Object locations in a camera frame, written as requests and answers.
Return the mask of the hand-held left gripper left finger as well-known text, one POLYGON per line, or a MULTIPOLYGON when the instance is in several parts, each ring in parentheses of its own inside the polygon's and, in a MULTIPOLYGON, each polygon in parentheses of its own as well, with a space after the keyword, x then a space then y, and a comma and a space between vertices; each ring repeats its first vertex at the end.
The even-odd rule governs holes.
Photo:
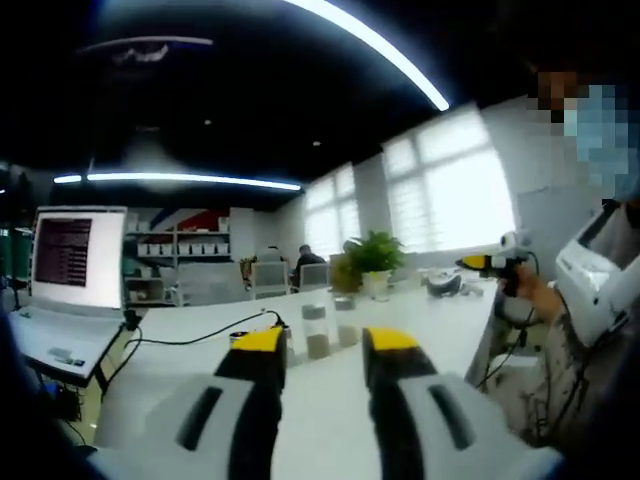
POLYGON ((99 448, 93 467, 105 479, 270 478, 286 355, 281 325, 240 337, 214 374, 162 400, 125 446, 99 448))

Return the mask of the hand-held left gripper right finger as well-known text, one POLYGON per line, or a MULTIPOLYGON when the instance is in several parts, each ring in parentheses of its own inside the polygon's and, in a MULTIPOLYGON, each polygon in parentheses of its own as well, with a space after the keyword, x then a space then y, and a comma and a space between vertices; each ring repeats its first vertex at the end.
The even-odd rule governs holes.
POLYGON ((362 355, 383 478, 550 479, 561 464, 511 432, 489 397, 439 373, 410 335, 366 327, 362 355))

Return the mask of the person's right hand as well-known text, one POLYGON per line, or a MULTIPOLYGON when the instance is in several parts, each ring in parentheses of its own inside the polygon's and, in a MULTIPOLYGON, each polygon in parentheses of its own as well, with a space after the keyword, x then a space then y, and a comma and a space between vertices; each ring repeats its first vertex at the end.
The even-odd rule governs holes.
POLYGON ((551 324, 564 312, 559 293, 525 265, 515 269, 518 276, 517 296, 531 303, 534 313, 544 323, 551 324))

